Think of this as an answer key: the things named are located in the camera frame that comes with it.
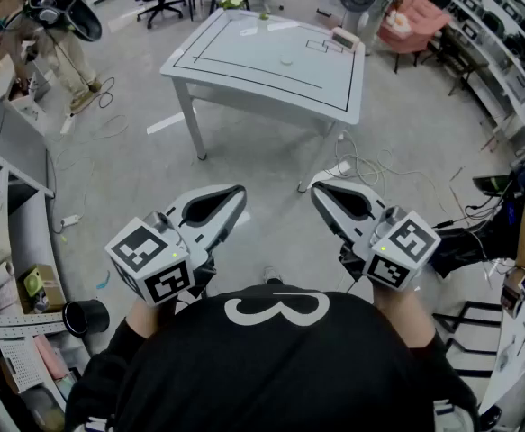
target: black cup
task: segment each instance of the black cup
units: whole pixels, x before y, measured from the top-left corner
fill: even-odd
[[[77,338],[102,333],[110,325],[108,310],[96,299],[67,302],[62,308],[62,319],[69,333]]]

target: cardboard box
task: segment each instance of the cardboard box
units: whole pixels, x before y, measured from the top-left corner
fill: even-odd
[[[30,276],[34,282],[39,283],[37,290],[32,290],[32,296],[28,294],[24,284],[24,280]],[[33,265],[18,278],[16,284],[24,313],[60,311],[66,304],[62,290],[54,277],[54,271],[49,265]]]

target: person in beige pants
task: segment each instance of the person in beige pants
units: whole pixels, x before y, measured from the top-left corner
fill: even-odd
[[[71,31],[46,31],[21,12],[0,20],[0,47],[12,58],[22,90],[27,91],[28,75],[21,58],[23,41],[34,41],[32,51],[44,58],[59,82],[72,94],[72,113],[79,113],[90,104],[101,84]]]

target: concrete floor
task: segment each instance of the concrete floor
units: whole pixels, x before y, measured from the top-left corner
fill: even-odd
[[[315,0],[275,0],[272,6],[279,3],[285,5],[279,15],[317,23]],[[180,112],[171,81],[158,71],[199,22],[191,22],[189,17],[159,16],[149,31],[144,22],[121,18],[136,8],[134,0],[108,0],[98,5],[104,37],[84,45],[100,78],[115,78],[109,106],[90,106],[78,115],[73,134],[60,139],[64,92],[54,87],[42,101],[49,113],[60,118],[56,121],[59,126],[48,132],[52,156],[67,149],[58,162],[56,221],[82,212],[82,195],[90,162],[94,162],[84,218],[64,231],[65,239],[55,238],[68,295],[75,300],[96,297],[110,311],[111,327],[88,339],[91,349],[98,352],[105,348],[134,299],[113,270],[104,245],[131,218],[163,209],[182,192],[196,187],[242,184],[249,198],[249,220],[215,252],[219,273],[208,293],[256,284],[267,265],[276,266],[290,284],[346,290],[351,281],[337,259],[340,240],[330,234],[309,194],[296,192],[320,144],[318,135],[310,129],[200,102],[195,108],[208,151],[204,162],[196,159],[183,121],[148,135],[147,127]],[[511,152],[503,143],[487,145],[491,135],[488,126],[481,125],[483,110],[468,92],[447,96],[452,78],[435,61],[415,68],[412,59],[403,56],[398,75],[393,66],[393,55],[382,47],[367,58],[362,120],[350,131],[358,153],[362,158],[376,159],[379,151],[388,149],[394,156],[394,171],[419,170],[436,185],[435,193],[421,175],[386,173],[387,204],[414,209],[430,225],[457,219],[461,217],[458,203],[464,206],[484,200],[471,177],[506,172]],[[101,128],[116,115],[123,116]],[[128,128],[116,137],[92,140],[114,134],[125,124]],[[348,142],[341,143],[340,150],[350,151]],[[92,160],[77,161],[84,156]],[[380,157],[389,164],[388,154]],[[77,163],[70,169],[60,170],[74,161]],[[328,167],[333,166],[334,159]],[[383,194],[382,180],[374,188]],[[440,209],[437,196],[448,214]],[[97,290],[107,271],[110,282]],[[431,270],[424,271],[419,293],[429,311],[450,311],[469,298],[499,299],[502,279],[494,273],[491,290],[482,265],[453,275],[450,283],[440,285]],[[366,280],[351,292],[371,299]]]

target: pink chair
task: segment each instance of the pink chair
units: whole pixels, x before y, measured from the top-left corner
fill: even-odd
[[[378,37],[390,45],[396,52],[394,73],[398,73],[398,59],[404,53],[416,53],[414,66],[418,63],[421,52],[427,48],[432,36],[450,22],[450,16],[428,0],[403,0],[398,13],[408,18],[411,29],[400,32],[389,25],[384,18],[378,31]]]

